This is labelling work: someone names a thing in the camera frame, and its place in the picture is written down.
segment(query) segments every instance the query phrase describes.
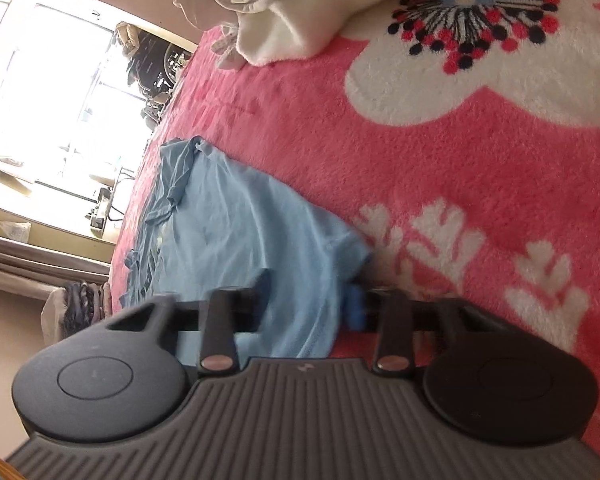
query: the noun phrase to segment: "desk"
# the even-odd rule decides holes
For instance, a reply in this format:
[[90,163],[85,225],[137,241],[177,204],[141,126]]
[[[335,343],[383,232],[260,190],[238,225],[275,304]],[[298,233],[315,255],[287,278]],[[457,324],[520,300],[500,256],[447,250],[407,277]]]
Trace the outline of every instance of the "desk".
[[94,234],[84,217],[92,207],[87,200],[40,184],[0,176],[0,221],[30,222],[30,245],[108,263],[120,222],[107,222],[102,235]]

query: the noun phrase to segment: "metal rivet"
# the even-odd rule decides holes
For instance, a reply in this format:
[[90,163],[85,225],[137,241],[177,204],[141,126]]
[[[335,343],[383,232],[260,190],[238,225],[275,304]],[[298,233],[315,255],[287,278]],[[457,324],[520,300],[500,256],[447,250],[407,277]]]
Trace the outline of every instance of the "metal rivet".
[[234,360],[228,355],[216,354],[202,359],[202,367],[212,372],[223,372],[234,365]]
[[401,372],[409,368],[409,360],[401,355],[385,355],[378,359],[378,368],[387,372]]

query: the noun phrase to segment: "round black pad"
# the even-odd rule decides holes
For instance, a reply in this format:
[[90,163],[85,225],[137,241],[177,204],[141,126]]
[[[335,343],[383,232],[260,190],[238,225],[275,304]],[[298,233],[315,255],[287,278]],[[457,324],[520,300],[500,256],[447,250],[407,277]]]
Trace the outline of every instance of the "round black pad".
[[39,352],[11,393],[28,431],[96,443],[155,426],[187,391],[184,368],[155,337],[94,326]]
[[58,386],[76,399],[99,400],[119,394],[133,378],[131,367],[120,359],[87,357],[65,366]]
[[578,435],[598,400],[592,373],[533,336],[470,333],[427,367],[434,409],[475,438],[512,446]]

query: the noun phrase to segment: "floral pattern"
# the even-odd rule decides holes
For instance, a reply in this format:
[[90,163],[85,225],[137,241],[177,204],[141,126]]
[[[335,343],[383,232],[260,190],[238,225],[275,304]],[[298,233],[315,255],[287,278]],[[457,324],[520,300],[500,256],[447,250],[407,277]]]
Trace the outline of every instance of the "floral pattern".
[[467,70],[494,43],[514,52],[520,41],[542,44],[559,28],[560,0],[401,0],[389,34],[411,43],[409,54],[426,48],[446,53],[444,71]]
[[368,120],[436,120],[487,87],[540,119],[600,126],[600,0],[393,0],[342,35],[366,41],[345,91]]

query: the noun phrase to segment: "floor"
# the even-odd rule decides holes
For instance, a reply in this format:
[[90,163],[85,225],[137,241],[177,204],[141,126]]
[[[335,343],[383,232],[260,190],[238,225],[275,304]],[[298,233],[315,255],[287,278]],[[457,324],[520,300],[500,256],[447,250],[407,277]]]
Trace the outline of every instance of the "floor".
[[43,302],[0,291],[0,457],[25,439],[11,402],[11,381],[26,360],[43,348],[40,311]]

